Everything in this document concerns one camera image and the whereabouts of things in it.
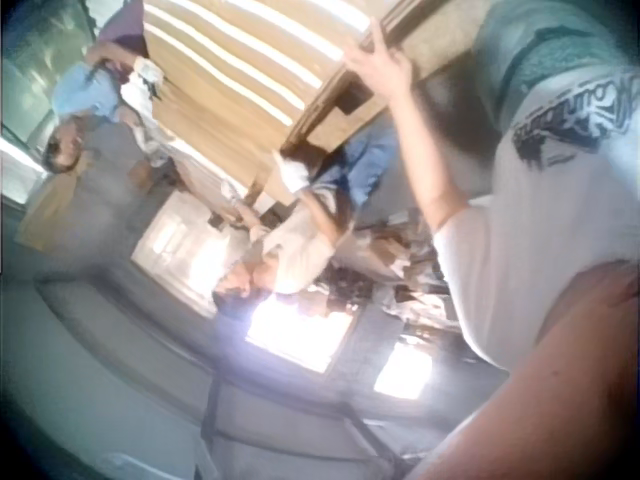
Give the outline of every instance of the bright window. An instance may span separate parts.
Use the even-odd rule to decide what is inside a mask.
[[[205,316],[216,311],[211,291],[223,274],[229,241],[207,224],[210,214],[190,194],[174,192],[132,256],[164,288]]]
[[[396,343],[374,390],[396,398],[415,400],[431,376],[431,366],[431,356],[421,349],[420,340],[403,339]]]
[[[269,297],[253,314],[247,341],[305,368],[324,373],[338,350],[352,316],[332,312],[306,317],[296,305]]]

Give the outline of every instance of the window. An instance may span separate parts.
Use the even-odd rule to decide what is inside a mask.
[[[431,363],[431,356],[424,351],[422,340],[402,337],[380,372],[374,390],[396,398],[415,400],[431,376]]]
[[[216,309],[211,291],[223,273],[229,237],[208,225],[210,212],[174,192],[138,242],[132,259],[201,315]]]
[[[44,169],[31,156],[7,139],[0,137],[0,184],[2,196],[18,205],[29,199],[47,177]]]
[[[353,317],[332,312],[327,317],[300,315],[296,305],[275,296],[253,314],[246,340],[318,373],[324,373],[338,350]]]

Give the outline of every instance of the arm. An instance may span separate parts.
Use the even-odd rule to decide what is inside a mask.
[[[102,60],[111,60],[123,63],[131,68],[136,63],[137,58],[137,54],[111,42],[94,44],[84,57],[85,62],[90,66],[94,66]]]
[[[308,189],[300,193],[300,202],[309,210],[313,224],[318,231],[327,237],[331,245],[335,246],[344,235],[344,230],[338,226],[333,216],[327,212],[324,204]]]
[[[249,230],[262,225],[260,217],[258,217],[258,214],[253,208],[248,207],[242,203],[242,201],[235,203],[234,207],[242,217],[242,223],[244,223]]]
[[[367,54],[352,46],[346,50],[345,60],[371,90],[389,102],[411,189],[435,233],[468,207],[467,199],[454,183],[411,92],[411,63],[401,53],[387,48],[377,22],[371,25],[374,53]]]
[[[633,433],[637,313],[637,271],[584,295],[418,478],[598,473]]]

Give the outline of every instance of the sunlight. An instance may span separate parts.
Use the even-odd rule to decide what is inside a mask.
[[[343,0],[307,0],[320,8],[324,8],[343,22],[351,25],[360,32],[369,28],[369,17],[353,5]]]
[[[235,40],[245,44],[247,47],[255,50],[269,59],[276,62],[281,67],[289,70],[291,73],[300,78],[303,82],[311,85],[314,88],[320,88],[322,86],[322,80],[320,80],[317,76],[311,73],[309,70],[304,68],[298,62],[292,60],[287,57],[285,54],[276,50],[270,45],[267,45],[262,40],[257,39],[256,37],[249,35],[244,30],[231,25],[230,23],[224,21],[219,16],[215,15],[211,11],[206,8],[201,7],[200,5],[193,3],[189,0],[169,0],[176,5],[180,5],[181,7],[189,10],[190,12],[195,13],[202,20],[205,20],[209,24],[213,25],[215,28],[220,30],[223,33],[226,33],[230,37]]]
[[[207,240],[191,261],[187,283],[193,291],[207,299],[223,275],[228,241],[229,237]]]
[[[213,65],[211,65],[209,62],[207,62],[204,58],[202,58],[196,52],[194,52],[189,47],[187,47],[184,43],[179,42],[178,40],[173,38],[171,35],[168,35],[167,33],[163,32],[159,28],[154,27],[153,25],[145,23],[144,27],[145,27],[145,30],[147,32],[156,35],[157,37],[159,37],[162,40],[164,40],[165,42],[167,42],[169,45],[171,45],[171,46],[175,47],[176,49],[180,50],[187,57],[189,57],[191,60],[196,62],[198,65],[200,65],[202,68],[204,68],[211,75],[213,75],[220,82],[222,82],[223,84],[225,84],[227,87],[231,88],[232,90],[236,91],[237,93],[239,93],[243,97],[248,98],[249,100],[254,102],[256,105],[258,105],[259,107],[264,109],[266,112],[268,112],[270,115],[272,115],[273,117],[275,117],[278,120],[280,120],[280,122],[282,122],[286,126],[290,126],[293,123],[293,120],[291,120],[291,118],[289,116],[287,116],[284,112],[282,112],[278,108],[274,107],[271,103],[267,102],[264,98],[262,98],[261,96],[257,95],[255,92],[252,92],[248,88],[240,85],[235,80],[232,80],[231,78],[227,77],[224,73],[222,73],[220,70],[215,68]]]
[[[414,345],[398,342],[380,372],[374,390],[396,398],[415,400],[431,376],[431,356]]]
[[[247,12],[251,12],[254,15],[258,15],[264,20],[277,25],[285,32],[290,33],[298,37],[307,45],[312,46],[319,52],[324,53],[332,60],[340,60],[342,58],[342,50],[336,47],[330,41],[322,38],[320,35],[313,33],[311,30],[290,19],[286,15],[270,8],[263,3],[256,2],[255,0],[225,0],[227,3],[231,3],[236,7],[239,7]]]
[[[323,373],[337,351],[352,318],[346,313],[324,317],[300,315],[295,305],[275,296],[262,302],[251,318],[246,340],[310,370]]]
[[[163,12],[159,8],[156,8],[156,7],[152,6],[152,5],[146,5],[145,4],[144,8],[145,8],[146,11],[148,11],[152,15],[155,15],[158,18],[160,18],[161,20],[164,20],[165,22],[170,23],[171,25],[173,25],[178,30],[180,30],[180,31],[186,33],[187,35],[189,35],[196,42],[200,43],[207,50],[209,50],[211,53],[213,53],[217,57],[219,57],[222,60],[224,60],[225,62],[227,62],[229,65],[231,65],[231,66],[237,68],[238,70],[241,70],[242,72],[246,73],[247,75],[249,75],[250,77],[252,77],[256,81],[260,82],[262,85],[264,85],[268,89],[273,90],[274,92],[276,92],[278,95],[280,95],[286,101],[288,101],[294,107],[296,107],[296,108],[298,108],[300,110],[304,110],[304,107],[305,107],[304,102],[302,101],[302,99],[300,97],[298,97],[296,94],[294,94],[291,90],[286,88],[284,85],[281,85],[280,83],[278,83],[278,82],[274,81],[273,79],[269,78],[267,75],[265,75],[264,73],[262,73],[258,69],[252,67],[251,65],[249,65],[246,62],[244,62],[243,60],[240,60],[238,57],[236,57],[234,55],[231,55],[225,49],[221,48],[219,45],[216,45],[209,38],[207,38],[206,36],[202,35],[200,32],[198,32],[192,26],[184,23],[181,20],[178,20],[177,18],[169,15],[168,13]]]

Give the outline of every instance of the jeans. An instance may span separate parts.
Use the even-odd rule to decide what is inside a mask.
[[[331,167],[313,183],[345,191],[359,210],[398,158],[398,135],[388,115],[378,116],[335,152]]]

